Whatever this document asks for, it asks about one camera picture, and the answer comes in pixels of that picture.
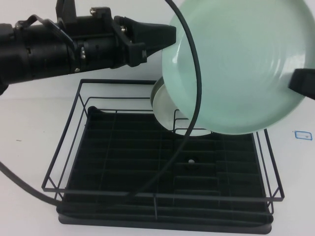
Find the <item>white table surface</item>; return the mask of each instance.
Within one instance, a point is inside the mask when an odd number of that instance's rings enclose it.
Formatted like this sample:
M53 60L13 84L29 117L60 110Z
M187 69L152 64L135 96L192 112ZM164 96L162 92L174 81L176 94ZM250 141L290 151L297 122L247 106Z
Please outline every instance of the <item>white table surface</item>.
M41 184L60 139L72 98L0 100L0 160L31 186ZM314 235L315 143L294 130L315 134L315 102L306 99L269 129L285 199L275 203L270 235ZM0 174L0 234L3 236L172 235L191 232L62 225L56 208L25 193ZM193 233L194 235L222 235Z

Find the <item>metal wire frame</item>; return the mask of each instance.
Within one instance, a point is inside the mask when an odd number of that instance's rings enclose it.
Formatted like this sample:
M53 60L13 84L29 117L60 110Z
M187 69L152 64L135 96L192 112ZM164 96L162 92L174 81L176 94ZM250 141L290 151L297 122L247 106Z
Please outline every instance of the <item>metal wire frame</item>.
M154 85L154 83L155 83L155 81L136 81L136 80L86 80L86 79L81 80L79 88L78 88L78 91L77 91L75 99L74 99L73 106L72 106L71 111L70 111L70 115L68 117L68 120L66 122L64 131L62 133L60 142L59 142L59 144L57 146L56 152L55 152L55 154L53 156L51 164L50 164L50 166L48 168L48 171L46 173L46 176L44 178L44 181L43 181L43 184L42 184L42 189L45 192L55 192L56 193L55 194L55 198L57 197L57 195L59 195L62 198L62 193L66 193L66 194L82 194L82 195L98 195L98 196L124 196L124 195L126 195L127 192L69 190L69 189L67 189L67 187L62 189L62 188L60 188L60 185L61 185L64 173L65 173L66 167L68 165L71 152L73 150L74 142L75 142L75 140L77 138L79 127L80 127L80 125L82 123L83 115L84 114L86 116L88 115L88 112L86 110L86 106L87 106L88 102L91 99L138 99L138 100L143 100L143 99L150 99L150 98L148 98L148 97L125 97L125 98L123 98L123 97L89 97L88 100L84 103L83 99L81 97L80 91L81 91L81 88L82 88L83 84ZM60 149L61 149L61 147L63 145L66 133L68 131L69 125L70 125L72 117L73 117L73 113L74 113L77 101L79 99L80 99L81 104L83 106L83 111L81 113L80 121L79 121L79 124L77 126L77 129L76 129L76 132L75 132L75 135L74 135L74 139L72 141L72 144L71 144L71 147L70 147L70 151L68 153L68 156L67 156L67 159L66 159L66 162L65 162L65 165L64 165L64 168L63 168L60 180L59 180L58 184L56 185L52 181L52 179L50 178L50 174L52 172L52 169L54 167L56 159L57 159L57 157L59 155ZM100 109L100 110L101 111L112 111L112 112L115 112L115 113L117 113L117 112L139 112L139 113L141 113L141 112L142 113L144 113L144 112L146 112L146 113L147 112L153 112L152 110L113 110L113 109ZM182 119L182 118L176 119L176 112L177 111L174 112L174 123L177 120ZM174 128L173 129L174 132L176 132L176 130L178 130L178 129L175 129L175 124L174 124L173 128ZM270 152L271 161L272 161L273 168L274 168L274 173L275 173L275 176L276 176L276 179L277 179L277 184L278 184L277 190L272 194L271 189L270 189L269 178L268 178L268 174L267 174L267 170L266 170L266 166L265 166L264 157L262 155L262 148L261 148L261 143L260 143L260 139L259 139L259 134L257 133L256 135L258 137L259 150L260 150L260 153L261 153L261 159L262 159L264 172L265 172L265 176L266 176L266 180L267 180L269 197L266 196L266 197L263 197L263 198L257 198L257 197L230 197L230 196L228 196L228 197L226 197L226 196L198 196L198 195L187 195L187 194L161 194L161 193L139 193L136 196L137 197L152 197L154 199L155 205L156 205L156 201L157 201L158 198L192 199L192 200L209 200L209 201L235 201L235 202L266 202L266 203L268 203L268 206L271 205L271 208L272 208L271 213L273 213L274 210L273 210L272 202L281 202L281 201L283 201L283 199L284 199L284 191L283 191L282 183L281 183L281 180L280 180L278 168L277 168L277 165L276 165L276 162L275 162L275 159L274 159L274 155L273 155L273 152L272 152L272 147L271 147L271 144L270 144L268 131L265 130L264 132L265 132L265 137L266 137L266 142L267 142L267 145L268 145L268 149L269 149L269 152ZM52 186L54 188L47 188L46 187L48 181L51 182L51 184L52 184ZM276 197L276 194L278 192L280 192L280 197Z

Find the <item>black cable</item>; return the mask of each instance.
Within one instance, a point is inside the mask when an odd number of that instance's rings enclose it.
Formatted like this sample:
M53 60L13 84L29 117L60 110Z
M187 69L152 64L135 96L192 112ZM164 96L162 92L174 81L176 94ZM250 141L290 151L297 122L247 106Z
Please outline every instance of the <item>black cable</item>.
M183 26L183 29L186 33L186 36L187 36L187 39L189 42L189 46L191 49L193 63L195 66L195 71L196 71L196 80L197 80L197 96L196 96L195 110L194 110L190 125L187 129L186 134L184 135L184 138L183 138L181 145L179 146L177 151L174 153L172 158L165 164L165 166L152 179L150 179L148 182L146 182L142 187L140 187L136 191L128 193L121 201L119 201L117 203L110 203L108 205L98 205L97 206L98 209L104 209L104 208L108 208L108 207L113 207L113 206L118 205L118 204L124 204L124 203L128 202L129 200L131 200L133 197L135 197L138 193L141 193L144 190L146 190L155 181L157 181L167 171L167 169L174 163L174 161L178 157L179 153L183 150L183 147L185 146L185 144L189 140L189 137L190 137L195 125L196 125L196 122L197 122L197 119L199 116L199 111L200 111L200 107L201 107L201 98L202 98L202 80L201 80L201 69L200 69L196 45L194 43L193 36L191 34L189 26L188 26L184 16L182 15L181 11L179 10L179 8L176 6L176 4L173 2L173 0L165 0L165 1L172 8L172 10L175 12L178 19L180 20L180 22ZM29 194L33 195L34 197L36 197L36 198L38 198L38 199L40 199L40 200L42 200L48 204L51 204L54 206L62 205L63 207L70 207L70 208L74 207L76 209L81 208L81 206L78 206L75 204L67 204L67 203L63 204L61 201L50 198L50 197L40 193L39 191L35 190L34 188L32 188L31 186L26 184L19 177L17 177L4 164L2 164L2 162L0 162L0 171L3 172L15 184L17 184L18 186L23 188L26 192L28 192Z
M0 171L4 173L5 176L12 180L20 188L24 189L26 192L42 200L43 202L46 202L54 206L58 206L59 204L61 204L61 201L48 197L47 195L42 194L41 192L29 186L27 183L25 183L23 180L17 177L12 171L10 171L2 162L0 162Z

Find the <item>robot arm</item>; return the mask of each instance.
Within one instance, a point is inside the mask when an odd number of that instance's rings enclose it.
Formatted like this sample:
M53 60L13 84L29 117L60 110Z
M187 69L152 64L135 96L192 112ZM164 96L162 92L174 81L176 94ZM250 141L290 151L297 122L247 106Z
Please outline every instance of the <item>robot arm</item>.
M0 95L10 84L105 68L131 67L176 42L176 28L114 19L108 7L77 17L74 0L58 0L58 22L36 15L0 24ZM32 24L39 21L41 25Z

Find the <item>dish rack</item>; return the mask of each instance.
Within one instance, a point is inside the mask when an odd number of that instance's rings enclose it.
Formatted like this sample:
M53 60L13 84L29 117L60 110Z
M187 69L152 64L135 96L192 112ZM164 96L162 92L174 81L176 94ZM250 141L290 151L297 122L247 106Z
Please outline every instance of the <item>dish rack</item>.
M64 224L267 234L284 191L268 131L191 137L156 183L183 137L155 119L155 81L81 80L42 189L63 203Z

